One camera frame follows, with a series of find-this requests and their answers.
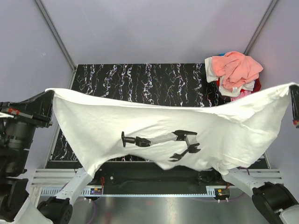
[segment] metal floor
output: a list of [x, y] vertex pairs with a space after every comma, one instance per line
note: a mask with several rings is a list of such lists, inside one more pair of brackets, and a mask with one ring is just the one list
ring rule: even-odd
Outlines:
[[[231, 198], [241, 194], [231, 189]], [[212, 198], [79, 198], [70, 224], [267, 224], [251, 199], [217, 203]]]

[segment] gray wall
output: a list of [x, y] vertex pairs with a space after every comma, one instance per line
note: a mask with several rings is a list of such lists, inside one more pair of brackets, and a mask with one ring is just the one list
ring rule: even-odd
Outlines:
[[[67, 88], [71, 69], [34, 1], [0, 0], [0, 5], [0, 101], [18, 102], [49, 87]], [[25, 177], [33, 178], [45, 164], [54, 127], [37, 129]]]
[[76, 64], [200, 63], [243, 52], [270, 0], [43, 0]]
[[[251, 55], [264, 67], [263, 88], [288, 82], [299, 83], [299, 1], [280, 1], [254, 45]], [[299, 199], [299, 130], [287, 109], [278, 138], [268, 149], [271, 165], [279, 168], [285, 185]]]

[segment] white cloth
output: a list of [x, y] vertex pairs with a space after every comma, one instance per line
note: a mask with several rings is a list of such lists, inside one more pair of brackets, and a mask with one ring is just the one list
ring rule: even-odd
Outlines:
[[205, 67], [206, 67], [206, 81], [208, 83], [217, 81], [218, 77], [216, 76], [212, 67], [212, 57], [208, 57], [205, 59]]
[[[205, 67], [206, 67], [206, 81], [208, 83], [211, 83], [213, 81], [217, 81], [219, 77], [216, 76], [213, 67], [212, 67], [212, 57], [208, 57], [205, 59]], [[223, 96], [228, 96], [228, 97], [238, 97], [240, 95], [240, 91], [241, 89], [244, 90], [249, 90], [249, 91], [253, 91], [254, 88], [254, 84], [255, 81], [253, 80], [250, 83], [246, 83], [243, 86], [237, 88], [236, 90], [234, 90], [233, 92], [230, 92], [228, 90], [226, 90], [225, 88], [222, 87], [222, 80], [223, 80], [223, 76], [220, 77], [220, 86], [219, 86], [219, 92], [223, 95]]]
[[[53, 109], [68, 143], [91, 176], [105, 161], [127, 154], [152, 160], [163, 169], [214, 167], [227, 174], [231, 168], [249, 167], [277, 137], [290, 102], [289, 85], [205, 108], [145, 105], [53, 89]], [[153, 138], [179, 129], [197, 132], [201, 150], [186, 153], [177, 162], [169, 160], [186, 150], [184, 141], [144, 148], [122, 146], [122, 131], [129, 137]]]

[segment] clothing pile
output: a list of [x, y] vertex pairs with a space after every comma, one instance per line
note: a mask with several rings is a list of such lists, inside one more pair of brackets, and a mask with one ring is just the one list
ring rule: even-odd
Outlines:
[[206, 80], [226, 101], [250, 95], [261, 89], [259, 73], [263, 67], [250, 56], [232, 51], [205, 60]]

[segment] pink towel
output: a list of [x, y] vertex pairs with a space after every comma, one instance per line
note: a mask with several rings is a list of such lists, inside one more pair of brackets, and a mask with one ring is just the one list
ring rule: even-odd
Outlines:
[[231, 92], [256, 80], [258, 73], [263, 70], [263, 67], [252, 57], [236, 51], [228, 52], [224, 56], [213, 56], [212, 68], [216, 76], [224, 76], [222, 86]]
[[249, 91], [249, 90], [245, 90], [245, 91], [243, 91], [243, 92], [240, 92], [240, 95], [239, 95], [239, 96], [237, 96], [237, 97], [231, 97], [230, 100], [231, 100], [231, 101], [235, 101], [235, 100], [237, 100], [237, 99], [240, 99], [240, 98], [242, 98], [242, 97], [248, 96], [248, 95], [250, 95], [250, 94], [251, 94], [251, 91]]

